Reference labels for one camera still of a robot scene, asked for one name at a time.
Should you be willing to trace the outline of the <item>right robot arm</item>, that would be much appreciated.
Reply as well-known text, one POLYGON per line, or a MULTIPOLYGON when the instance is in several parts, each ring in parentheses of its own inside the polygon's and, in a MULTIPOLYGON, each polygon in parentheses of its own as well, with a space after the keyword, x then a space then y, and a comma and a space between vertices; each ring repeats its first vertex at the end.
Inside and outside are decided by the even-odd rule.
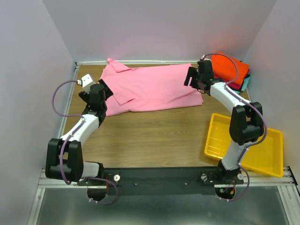
POLYGON ((263 109, 260 103, 244 99, 230 89, 227 83, 214 78, 210 60, 200 60, 197 65, 196 68, 188 69, 184 85, 215 98, 231 113, 231 143, 212 175, 213 179, 225 184, 237 178, 241 173, 240 164, 248 149, 265 137, 263 109))

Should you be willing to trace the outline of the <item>pink t shirt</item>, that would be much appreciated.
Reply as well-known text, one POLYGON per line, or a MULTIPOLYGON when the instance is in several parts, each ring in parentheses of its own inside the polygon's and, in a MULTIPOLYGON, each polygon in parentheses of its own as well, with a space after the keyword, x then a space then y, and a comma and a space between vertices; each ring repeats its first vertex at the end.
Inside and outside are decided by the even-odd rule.
POLYGON ((108 58, 101 79, 113 92, 107 116, 149 112, 203 104, 197 90, 184 86, 191 64, 128 67, 108 58))

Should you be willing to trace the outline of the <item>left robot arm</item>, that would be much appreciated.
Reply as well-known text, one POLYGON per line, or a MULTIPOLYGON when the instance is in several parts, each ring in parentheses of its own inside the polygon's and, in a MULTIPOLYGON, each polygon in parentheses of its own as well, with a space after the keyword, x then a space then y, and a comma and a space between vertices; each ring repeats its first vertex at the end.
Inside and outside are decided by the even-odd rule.
POLYGON ((107 111, 106 101, 113 92, 102 79, 95 82, 89 74, 75 83, 83 88, 79 97, 86 103, 86 107, 78 115, 79 121, 65 135, 49 141, 45 175, 49 179, 62 180, 67 185, 81 179, 99 185, 104 179, 104 167, 101 163, 84 161, 82 146, 103 123, 107 111))

